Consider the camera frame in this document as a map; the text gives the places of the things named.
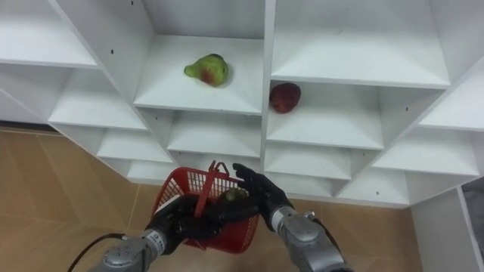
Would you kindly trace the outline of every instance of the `pear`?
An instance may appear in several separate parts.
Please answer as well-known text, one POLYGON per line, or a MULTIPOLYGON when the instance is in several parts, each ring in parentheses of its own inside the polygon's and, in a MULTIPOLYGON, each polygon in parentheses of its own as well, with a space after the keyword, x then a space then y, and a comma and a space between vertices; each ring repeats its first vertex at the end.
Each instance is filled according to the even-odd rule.
POLYGON ((218 87, 227 81, 228 65, 220 55, 208 54, 186 66, 185 75, 199 79, 212 87, 218 87))

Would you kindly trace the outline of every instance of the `red basket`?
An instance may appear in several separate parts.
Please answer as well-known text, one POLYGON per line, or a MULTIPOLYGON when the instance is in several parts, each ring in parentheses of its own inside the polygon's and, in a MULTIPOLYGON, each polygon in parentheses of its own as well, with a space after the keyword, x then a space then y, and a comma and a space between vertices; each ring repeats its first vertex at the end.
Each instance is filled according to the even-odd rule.
MULTIPOLYGON (((207 172, 185 167, 177 168, 173 170, 161 187, 152 216, 158 207, 172 197, 196 194, 200 196, 200 199, 195 209, 195 217, 199 217, 208 198, 217 200, 226 190, 238 187, 238 182, 240 181, 229 177, 227 166, 223 162, 216 164, 216 161, 213 161, 207 172), (220 166, 223 167, 225 173, 219 171, 220 166)), ((252 242, 258 220, 259 216, 254 216, 235 224, 227 224, 217 237, 203 241, 188 240, 185 244, 203 250, 212 248, 239 254, 244 252, 252 242)))

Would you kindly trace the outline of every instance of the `black cable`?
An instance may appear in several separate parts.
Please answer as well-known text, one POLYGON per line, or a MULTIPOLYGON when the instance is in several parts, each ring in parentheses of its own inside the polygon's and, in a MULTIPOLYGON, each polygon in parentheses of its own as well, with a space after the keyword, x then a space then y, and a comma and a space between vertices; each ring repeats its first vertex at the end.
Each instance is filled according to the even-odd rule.
POLYGON ((74 270, 74 267, 77 265, 77 263, 81 260, 81 258, 84 256, 84 254, 91 249, 95 244, 99 243, 100 241, 104 239, 109 239, 109 238, 114 238, 114 239, 119 239, 122 240, 123 237, 125 236, 124 233, 109 233, 109 234, 104 234, 103 236, 97 238, 96 240, 92 241, 88 246, 85 247, 84 250, 79 253, 76 259, 74 259, 73 263, 70 265, 69 269, 67 272, 72 272, 74 270))

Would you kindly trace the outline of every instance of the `red apple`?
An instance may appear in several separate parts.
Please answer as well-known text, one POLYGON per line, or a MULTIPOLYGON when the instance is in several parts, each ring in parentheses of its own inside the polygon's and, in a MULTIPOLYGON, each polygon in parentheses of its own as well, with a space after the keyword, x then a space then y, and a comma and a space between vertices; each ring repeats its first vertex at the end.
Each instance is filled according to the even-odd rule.
POLYGON ((289 113, 299 103, 301 88, 293 83, 283 83, 273 87, 269 104, 277 113, 289 113))

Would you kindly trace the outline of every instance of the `floor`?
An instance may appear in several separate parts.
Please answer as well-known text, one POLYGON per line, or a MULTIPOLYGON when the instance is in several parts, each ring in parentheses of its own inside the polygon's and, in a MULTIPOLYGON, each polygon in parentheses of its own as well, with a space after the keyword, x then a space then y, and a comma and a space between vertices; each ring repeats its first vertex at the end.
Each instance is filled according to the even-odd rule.
MULTIPOLYGON (((98 236, 143 231, 157 186, 131 184, 55 133, 0 131, 0 271, 66 271, 98 236)), ((422 271, 411 213, 294 200, 314 210, 357 272, 422 271)), ((108 241, 76 271, 86 271, 108 241)), ((259 224, 242 255, 180 246, 150 271, 297 271, 282 242, 259 224)))

